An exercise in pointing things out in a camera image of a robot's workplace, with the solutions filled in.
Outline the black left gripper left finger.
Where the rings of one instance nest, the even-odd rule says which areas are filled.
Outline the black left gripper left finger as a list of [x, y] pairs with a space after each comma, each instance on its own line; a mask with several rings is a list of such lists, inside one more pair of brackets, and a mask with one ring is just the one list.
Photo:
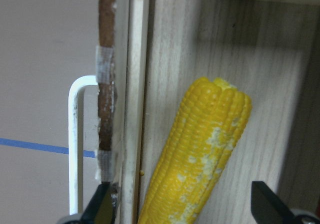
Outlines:
[[100, 184], [83, 213], [62, 217], [57, 223], [115, 223], [116, 196], [113, 186], [109, 182]]

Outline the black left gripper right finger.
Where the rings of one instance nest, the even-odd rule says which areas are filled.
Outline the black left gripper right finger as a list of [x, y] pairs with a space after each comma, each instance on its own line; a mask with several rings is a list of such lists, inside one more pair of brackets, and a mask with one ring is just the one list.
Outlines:
[[316, 214], [290, 209], [263, 181], [251, 184], [251, 213], [256, 223], [319, 223]]

